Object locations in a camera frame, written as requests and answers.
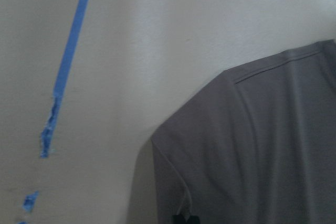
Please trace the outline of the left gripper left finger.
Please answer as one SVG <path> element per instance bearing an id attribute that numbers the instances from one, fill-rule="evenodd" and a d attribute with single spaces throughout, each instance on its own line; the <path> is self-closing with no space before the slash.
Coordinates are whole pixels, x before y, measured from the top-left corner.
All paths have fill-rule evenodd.
<path id="1" fill-rule="evenodd" d="M 186 219 L 182 214 L 172 216 L 173 224 L 187 224 Z"/>

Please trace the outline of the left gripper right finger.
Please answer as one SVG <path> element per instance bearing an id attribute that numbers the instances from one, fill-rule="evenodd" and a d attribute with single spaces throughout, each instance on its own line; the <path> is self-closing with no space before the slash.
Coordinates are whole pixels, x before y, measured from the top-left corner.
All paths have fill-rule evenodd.
<path id="1" fill-rule="evenodd" d="M 188 224 L 200 224 L 200 218 L 199 216 L 190 216 L 188 218 Z"/>

